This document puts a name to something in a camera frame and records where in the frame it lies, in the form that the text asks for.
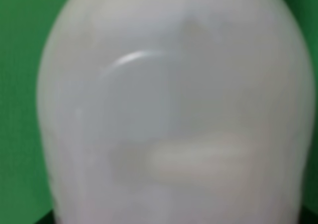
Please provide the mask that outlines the white translucent plastic bottle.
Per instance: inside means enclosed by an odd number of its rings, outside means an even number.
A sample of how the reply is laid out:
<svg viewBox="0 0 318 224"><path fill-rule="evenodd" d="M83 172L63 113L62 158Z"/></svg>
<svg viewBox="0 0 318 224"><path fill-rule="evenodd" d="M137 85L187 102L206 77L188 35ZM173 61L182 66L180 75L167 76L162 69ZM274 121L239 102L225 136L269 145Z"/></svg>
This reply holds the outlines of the white translucent plastic bottle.
<svg viewBox="0 0 318 224"><path fill-rule="evenodd" d="M37 112L58 224L295 224L313 66L283 0L67 0Z"/></svg>

